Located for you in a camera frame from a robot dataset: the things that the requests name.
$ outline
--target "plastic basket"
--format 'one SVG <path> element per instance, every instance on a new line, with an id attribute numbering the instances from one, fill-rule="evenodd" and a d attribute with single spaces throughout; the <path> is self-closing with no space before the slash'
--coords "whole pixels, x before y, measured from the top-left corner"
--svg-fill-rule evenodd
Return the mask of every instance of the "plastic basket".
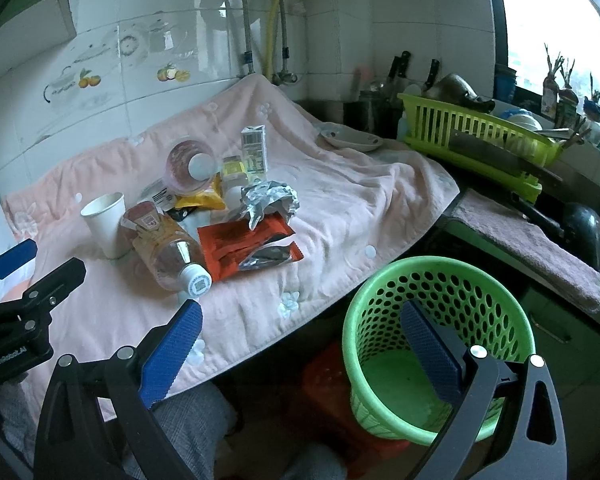
<path id="1" fill-rule="evenodd" d="M 547 137 L 526 130 L 521 126 L 490 115 L 481 114 L 455 105 L 411 95 L 399 95 L 404 103 L 408 136 L 404 139 L 414 150 L 448 160 L 465 170 L 481 174 L 515 191 L 522 198 L 535 203 L 542 192 L 538 179 L 528 173 L 511 175 L 493 166 L 449 149 L 452 129 L 473 134 L 499 146 L 512 141 L 513 137 L 525 137 L 532 145 L 529 158 L 539 166 L 551 164 L 560 151 L 560 145 Z"/>
<path id="2" fill-rule="evenodd" d="M 480 344 L 498 359 L 524 362 L 536 346 L 516 299 L 474 266 L 416 256 L 369 278 L 351 301 L 342 336 L 351 408 L 375 436 L 428 446 L 452 409 L 436 397 L 402 333 L 400 310 L 413 298 L 467 346 Z M 502 402 L 491 403 L 477 440 L 493 434 Z"/>

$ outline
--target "foil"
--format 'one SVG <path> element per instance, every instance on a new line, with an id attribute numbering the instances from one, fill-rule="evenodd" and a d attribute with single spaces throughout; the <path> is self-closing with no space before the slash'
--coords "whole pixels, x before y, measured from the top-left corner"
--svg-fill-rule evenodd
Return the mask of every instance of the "foil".
<path id="1" fill-rule="evenodd" d="M 288 223 L 300 207 L 295 190 L 275 180 L 245 186 L 240 202 L 240 207 L 230 214 L 230 220 L 249 218 L 249 229 L 252 231 L 264 215 L 278 212 Z"/>
<path id="2" fill-rule="evenodd" d="M 267 269 L 290 262 L 291 259 L 291 245 L 262 247 L 245 258 L 238 265 L 238 270 Z"/>

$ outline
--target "cleaver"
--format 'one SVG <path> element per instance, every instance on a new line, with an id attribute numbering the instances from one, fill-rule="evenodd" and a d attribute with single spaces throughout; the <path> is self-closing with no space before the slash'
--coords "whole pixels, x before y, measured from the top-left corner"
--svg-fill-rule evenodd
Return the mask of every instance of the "cleaver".
<path id="1" fill-rule="evenodd" d="M 504 148 L 495 146 L 486 140 L 479 139 L 472 134 L 459 130 L 451 130 L 449 135 L 449 149 L 460 155 L 468 156 L 488 166 L 493 166 L 510 175 L 519 176 L 520 173 L 530 173 L 537 177 L 541 184 L 557 186 L 562 179 L 555 173 L 526 160 L 519 155 L 508 152 Z"/>

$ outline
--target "plastic cup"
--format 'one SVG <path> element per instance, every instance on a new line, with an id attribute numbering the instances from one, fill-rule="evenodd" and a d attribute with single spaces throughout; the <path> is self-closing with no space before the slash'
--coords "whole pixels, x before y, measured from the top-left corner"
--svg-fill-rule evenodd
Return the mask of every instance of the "plastic cup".
<path id="1" fill-rule="evenodd" d="M 120 229 L 120 219 L 125 213 L 125 196 L 122 193 L 103 195 L 89 202 L 80 215 L 91 234 L 109 260 L 124 256 L 131 250 Z"/>

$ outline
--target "screw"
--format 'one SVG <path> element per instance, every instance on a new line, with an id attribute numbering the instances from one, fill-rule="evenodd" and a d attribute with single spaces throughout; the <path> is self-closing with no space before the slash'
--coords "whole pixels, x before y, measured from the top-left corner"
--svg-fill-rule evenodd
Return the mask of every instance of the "screw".
<path id="1" fill-rule="evenodd" d="M 538 354 L 533 354 L 529 360 L 536 368 L 542 368 L 544 366 L 544 359 L 542 359 Z"/>
<path id="2" fill-rule="evenodd" d="M 58 364 L 62 367 L 68 366 L 71 364 L 71 361 L 74 359 L 69 354 L 64 354 L 58 359 Z"/>
<path id="3" fill-rule="evenodd" d="M 123 346 L 120 350 L 116 352 L 118 359 L 130 359 L 134 354 L 134 349 L 131 346 Z"/>
<path id="4" fill-rule="evenodd" d="M 471 352 L 472 356 L 477 357 L 478 359 L 484 359 L 487 357 L 487 351 L 484 346 L 473 345 L 469 351 Z"/>

